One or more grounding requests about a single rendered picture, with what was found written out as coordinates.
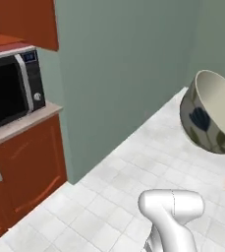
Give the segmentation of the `black and silver microwave oven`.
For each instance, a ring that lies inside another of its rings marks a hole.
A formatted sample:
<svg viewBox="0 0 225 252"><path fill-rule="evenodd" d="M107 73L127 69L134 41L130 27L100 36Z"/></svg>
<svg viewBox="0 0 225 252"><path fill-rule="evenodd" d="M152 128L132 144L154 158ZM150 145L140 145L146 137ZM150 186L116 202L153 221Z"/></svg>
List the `black and silver microwave oven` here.
<svg viewBox="0 0 225 252"><path fill-rule="evenodd" d="M0 52L0 127L44 106L36 47Z"/></svg>

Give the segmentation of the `large floral grey bowl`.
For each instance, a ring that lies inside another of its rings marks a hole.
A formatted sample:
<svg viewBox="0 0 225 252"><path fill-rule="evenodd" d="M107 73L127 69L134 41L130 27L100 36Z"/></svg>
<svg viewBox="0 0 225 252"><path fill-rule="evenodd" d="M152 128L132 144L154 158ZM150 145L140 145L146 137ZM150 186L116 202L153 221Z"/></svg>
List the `large floral grey bowl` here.
<svg viewBox="0 0 225 252"><path fill-rule="evenodd" d="M225 155L225 78L198 71L180 103L180 120L196 146Z"/></svg>

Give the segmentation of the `red-brown wall cupboard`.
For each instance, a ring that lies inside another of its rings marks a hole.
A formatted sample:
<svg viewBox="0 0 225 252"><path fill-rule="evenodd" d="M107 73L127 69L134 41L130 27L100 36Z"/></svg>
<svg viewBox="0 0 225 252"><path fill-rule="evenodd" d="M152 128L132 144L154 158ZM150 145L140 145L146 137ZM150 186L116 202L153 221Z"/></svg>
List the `red-brown wall cupboard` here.
<svg viewBox="0 0 225 252"><path fill-rule="evenodd" d="M0 45L59 49L54 0L0 0Z"/></svg>

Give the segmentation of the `red-brown base cupboard door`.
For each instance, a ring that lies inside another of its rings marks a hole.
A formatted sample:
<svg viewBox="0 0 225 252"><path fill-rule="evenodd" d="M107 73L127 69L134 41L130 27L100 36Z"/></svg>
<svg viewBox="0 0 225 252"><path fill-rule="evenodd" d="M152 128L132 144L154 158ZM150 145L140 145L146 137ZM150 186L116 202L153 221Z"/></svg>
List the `red-brown base cupboard door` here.
<svg viewBox="0 0 225 252"><path fill-rule="evenodd" d="M59 116L0 144L0 225L13 226L67 180Z"/></svg>

